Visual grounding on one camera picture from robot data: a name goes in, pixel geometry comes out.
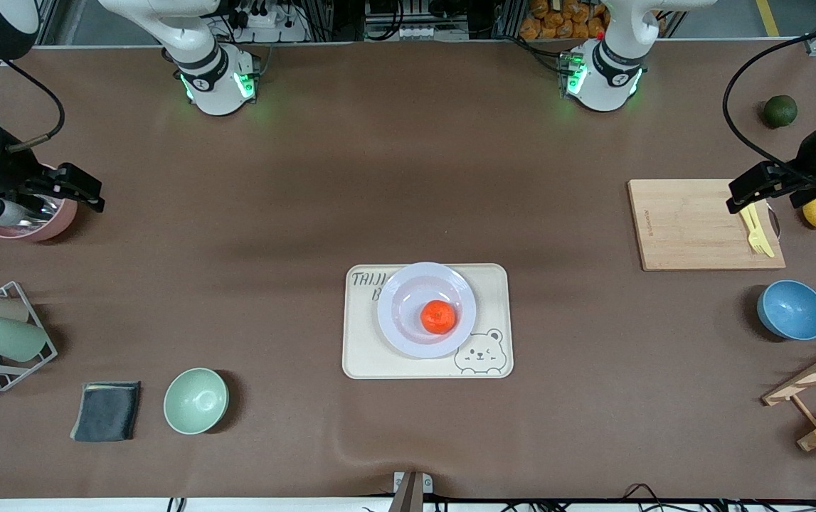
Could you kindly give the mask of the metal table edge bracket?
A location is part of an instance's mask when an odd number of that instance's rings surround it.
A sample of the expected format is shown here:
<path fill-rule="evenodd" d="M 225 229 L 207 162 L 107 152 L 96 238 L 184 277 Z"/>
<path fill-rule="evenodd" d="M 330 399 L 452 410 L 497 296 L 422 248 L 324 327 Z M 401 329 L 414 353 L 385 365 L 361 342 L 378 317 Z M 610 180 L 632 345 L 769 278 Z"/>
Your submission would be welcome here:
<path fill-rule="evenodd" d="M 396 472 L 388 512 L 424 512 L 425 496 L 433 493 L 433 477 L 423 472 Z"/>

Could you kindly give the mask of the beige bear print tray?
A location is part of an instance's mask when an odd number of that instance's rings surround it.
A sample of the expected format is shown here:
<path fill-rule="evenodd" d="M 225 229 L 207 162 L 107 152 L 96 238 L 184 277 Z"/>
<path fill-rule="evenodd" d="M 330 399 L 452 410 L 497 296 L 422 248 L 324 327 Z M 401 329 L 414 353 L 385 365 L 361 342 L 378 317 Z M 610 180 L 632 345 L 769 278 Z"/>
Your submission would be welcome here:
<path fill-rule="evenodd" d="M 513 370 L 508 275 L 496 263 L 446 265 L 472 286 L 478 304 L 472 334 L 451 354 L 414 358 L 383 336 L 376 302 L 383 285 L 407 265 L 358 265 L 346 275 L 341 365 L 353 379 L 497 379 Z"/>

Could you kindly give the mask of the wooden cutting board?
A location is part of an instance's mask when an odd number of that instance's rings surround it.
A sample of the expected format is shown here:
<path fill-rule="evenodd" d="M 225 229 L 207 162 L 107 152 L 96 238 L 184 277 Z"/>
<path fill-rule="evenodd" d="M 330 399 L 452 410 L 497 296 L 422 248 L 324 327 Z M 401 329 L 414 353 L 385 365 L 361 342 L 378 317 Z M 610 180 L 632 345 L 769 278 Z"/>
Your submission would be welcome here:
<path fill-rule="evenodd" d="M 632 179 L 627 188 L 645 271 L 763 271 L 786 266 L 765 201 L 755 203 L 772 255 L 758 254 L 728 179 Z"/>

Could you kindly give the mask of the mint green bowl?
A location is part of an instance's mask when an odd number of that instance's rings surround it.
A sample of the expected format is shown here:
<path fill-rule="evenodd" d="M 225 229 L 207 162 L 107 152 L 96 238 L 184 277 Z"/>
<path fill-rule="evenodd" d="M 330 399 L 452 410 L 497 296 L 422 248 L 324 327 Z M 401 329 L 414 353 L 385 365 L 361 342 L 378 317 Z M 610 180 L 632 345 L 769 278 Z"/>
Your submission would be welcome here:
<path fill-rule="evenodd" d="M 163 413 L 173 431 L 196 435 L 215 427 L 229 405 L 228 384 L 219 373 L 209 368 L 191 368 L 168 386 Z"/>

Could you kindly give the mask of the pale lavender round plate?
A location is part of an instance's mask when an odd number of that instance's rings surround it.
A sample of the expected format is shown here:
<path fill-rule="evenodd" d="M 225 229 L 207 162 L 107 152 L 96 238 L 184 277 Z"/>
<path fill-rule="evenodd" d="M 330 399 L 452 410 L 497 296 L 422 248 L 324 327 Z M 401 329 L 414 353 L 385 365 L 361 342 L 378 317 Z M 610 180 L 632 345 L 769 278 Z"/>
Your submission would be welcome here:
<path fill-rule="evenodd" d="M 434 301 L 453 311 L 452 327 L 438 334 L 422 324 L 423 309 Z M 472 286 L 459 272 L 434 262 L 398 270 L 383 285 L 376 318 L 385 339 L 414 358 L 441 358 L 456 352 L 472 334 L 478 304 Z"/>

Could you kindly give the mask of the dark green round fruit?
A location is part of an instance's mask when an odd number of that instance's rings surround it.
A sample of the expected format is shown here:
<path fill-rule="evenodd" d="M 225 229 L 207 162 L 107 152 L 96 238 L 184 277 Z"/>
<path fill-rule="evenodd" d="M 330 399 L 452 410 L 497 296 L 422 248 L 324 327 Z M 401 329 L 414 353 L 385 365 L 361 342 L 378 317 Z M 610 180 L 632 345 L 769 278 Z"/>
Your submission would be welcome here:
<path fill-rule="evenodd" d="M 791 96 L 770 97 L 762 109 L 762 119 L 771 129 L 791 126 L 798 117 L 798 104 Z"/>

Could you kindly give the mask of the long white socket strip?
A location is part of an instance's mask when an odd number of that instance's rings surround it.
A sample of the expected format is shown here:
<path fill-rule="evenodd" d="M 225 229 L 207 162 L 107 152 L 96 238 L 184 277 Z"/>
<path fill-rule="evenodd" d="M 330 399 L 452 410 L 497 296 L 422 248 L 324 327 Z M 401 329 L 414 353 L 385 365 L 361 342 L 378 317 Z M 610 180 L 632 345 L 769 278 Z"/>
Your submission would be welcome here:
<path fill-rule="evenodd" d="M 404 25 L 389 36 L 388 26 L 369 26 L 366 36 L 371 41 L 463 41 L 470 39 L 466 26 L 457 25 Z"/>

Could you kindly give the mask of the mint green cup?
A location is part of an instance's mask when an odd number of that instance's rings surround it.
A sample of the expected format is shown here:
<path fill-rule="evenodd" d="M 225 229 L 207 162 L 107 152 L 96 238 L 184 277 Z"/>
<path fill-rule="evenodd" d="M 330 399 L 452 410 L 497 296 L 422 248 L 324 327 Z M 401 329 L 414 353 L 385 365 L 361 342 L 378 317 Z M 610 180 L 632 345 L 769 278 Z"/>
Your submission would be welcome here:
<path fill-rule="evenodd" d="M 48 341 L 50 338 L 43 328 L 0 317 L 0 356 L 26 363 L 39 356 Z"/>

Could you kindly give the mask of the orange mandarin fruit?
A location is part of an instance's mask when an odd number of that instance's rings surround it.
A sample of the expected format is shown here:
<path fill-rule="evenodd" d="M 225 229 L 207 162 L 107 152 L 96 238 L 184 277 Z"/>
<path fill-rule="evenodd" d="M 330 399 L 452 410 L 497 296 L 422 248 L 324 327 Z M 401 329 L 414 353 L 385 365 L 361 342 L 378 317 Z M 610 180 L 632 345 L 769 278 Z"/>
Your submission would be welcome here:
<path fill-rule="evenodd" d="M 457 323 L 457 312 L 453 305 L 442 299 L 427 302 L 421 308 L 420 324 L 430 334 L 444 335 L 453 330 Z"/>

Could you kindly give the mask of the bag of orange fruit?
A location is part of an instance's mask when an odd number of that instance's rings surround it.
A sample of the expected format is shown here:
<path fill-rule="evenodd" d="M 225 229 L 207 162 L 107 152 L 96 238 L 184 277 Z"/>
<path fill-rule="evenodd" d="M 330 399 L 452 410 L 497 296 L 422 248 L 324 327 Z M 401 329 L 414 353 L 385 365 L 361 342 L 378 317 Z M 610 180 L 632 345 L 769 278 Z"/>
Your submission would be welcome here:
<path fill-rule="evenodd" d="M 527 0 L 519 37 L 600 39 L 610 25 L 610 11 L 597 0 Z"/>

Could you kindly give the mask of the pink bowl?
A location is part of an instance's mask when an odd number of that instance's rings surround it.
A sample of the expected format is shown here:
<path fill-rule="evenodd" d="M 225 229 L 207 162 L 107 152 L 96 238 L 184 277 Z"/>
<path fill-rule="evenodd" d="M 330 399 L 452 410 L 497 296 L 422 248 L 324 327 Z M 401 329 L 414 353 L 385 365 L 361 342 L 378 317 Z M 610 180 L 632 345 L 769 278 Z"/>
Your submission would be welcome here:
<path fill-rule="evenodd" d="M 18 203 L 22 204 L 26 202 L 21 196 L 31 196 L 31 191 L 18 191 L 17 200 Z M 37 198 L 36 201 L 33 202 L 34 207 L 28 207 L 30 210 L 38 211 L 41 209 L 41 200 Z M 23 229 L 19 229 L 17 226 L 11 227 L 4 227 L 0 226 L 0 239 L 2 240 L 20 240 L 20 242 L 47 242 L 47 240 L 52 240 L 53 238 L 59 236 L 60 234 L 65 233 L 65 231 L 70 227 L 70 224 L 75 220 L 78 211 L 78 204 L 75 202 L 68 202 L 66 207 L 57 213 L 54 218 L 40 230 L 34 231 L 27 231 Z"/>

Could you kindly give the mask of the blue bowl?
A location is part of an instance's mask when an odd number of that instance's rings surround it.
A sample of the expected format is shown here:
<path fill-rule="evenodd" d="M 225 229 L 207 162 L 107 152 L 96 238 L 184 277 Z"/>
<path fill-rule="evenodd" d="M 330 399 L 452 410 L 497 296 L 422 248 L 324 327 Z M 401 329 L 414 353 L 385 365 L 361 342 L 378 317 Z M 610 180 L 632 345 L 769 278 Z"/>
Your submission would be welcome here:
<path fill-rule="evenodd" d="M 762 325 L 783 339 L 816 339 L 816 291 L 803 282 L 777 281 L 756 302 Z"/>

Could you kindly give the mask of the white power strip with plugs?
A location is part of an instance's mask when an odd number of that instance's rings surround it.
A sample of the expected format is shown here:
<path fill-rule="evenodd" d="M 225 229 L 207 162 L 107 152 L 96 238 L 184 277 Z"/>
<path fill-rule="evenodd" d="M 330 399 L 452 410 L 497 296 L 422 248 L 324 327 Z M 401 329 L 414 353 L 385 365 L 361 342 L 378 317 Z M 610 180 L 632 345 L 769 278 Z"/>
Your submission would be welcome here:
<path fill-rule="evenodd" d="M 238 43 L 313 41 L 304 9 L 292 0 L 228 0 L 223 17 L 229 38 Z"/>

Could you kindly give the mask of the dark grey folded cloth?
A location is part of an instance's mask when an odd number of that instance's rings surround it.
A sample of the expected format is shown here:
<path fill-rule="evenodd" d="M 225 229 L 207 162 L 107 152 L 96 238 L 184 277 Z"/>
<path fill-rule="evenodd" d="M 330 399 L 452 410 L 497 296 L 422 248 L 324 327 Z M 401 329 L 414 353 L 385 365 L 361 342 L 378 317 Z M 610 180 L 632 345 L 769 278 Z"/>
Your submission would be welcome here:
<path fill-rule="evenodd" d="M 115 443 L 132 439 L 141 383 L 83 383 L 70 439 L 79 443 Z"/>

